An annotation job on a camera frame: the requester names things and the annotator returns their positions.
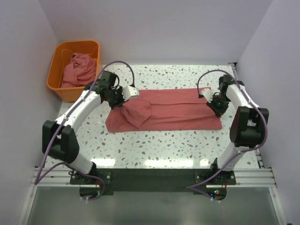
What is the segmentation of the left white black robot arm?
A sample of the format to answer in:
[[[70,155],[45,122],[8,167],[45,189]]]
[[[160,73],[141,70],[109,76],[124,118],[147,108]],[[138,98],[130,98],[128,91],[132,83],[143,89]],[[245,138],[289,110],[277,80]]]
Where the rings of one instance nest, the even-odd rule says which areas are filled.
[[[139,96],[134,85],[115,86],[117,80],[119,77],[116,74],[103,71],[99,79],[84,87],[80,97],[62,116],[43,124],[43,164],[47,157],[52,157],[80,172],[85,183],[92,184],[96,181],[96,164],[80,153],[76,133],[90,113],[104,101],[114,109]]]

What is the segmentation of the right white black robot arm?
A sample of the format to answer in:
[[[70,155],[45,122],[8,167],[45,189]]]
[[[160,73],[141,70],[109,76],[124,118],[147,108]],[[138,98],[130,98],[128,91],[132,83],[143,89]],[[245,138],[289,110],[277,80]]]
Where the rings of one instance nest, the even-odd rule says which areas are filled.
[[[200,97],[207,100],[207,106],[219,118],[232,103],[236,113],[229,131],[230,143],[217,157],[207,172],[206,179],[220,184],[225,175],[229,176],[242,156],[262,146],[268,134],[267,122],[269,110],[254,103],[248,95],[242,81],[231,75],[219,78],[219,92],[205,88],[199,92]]]

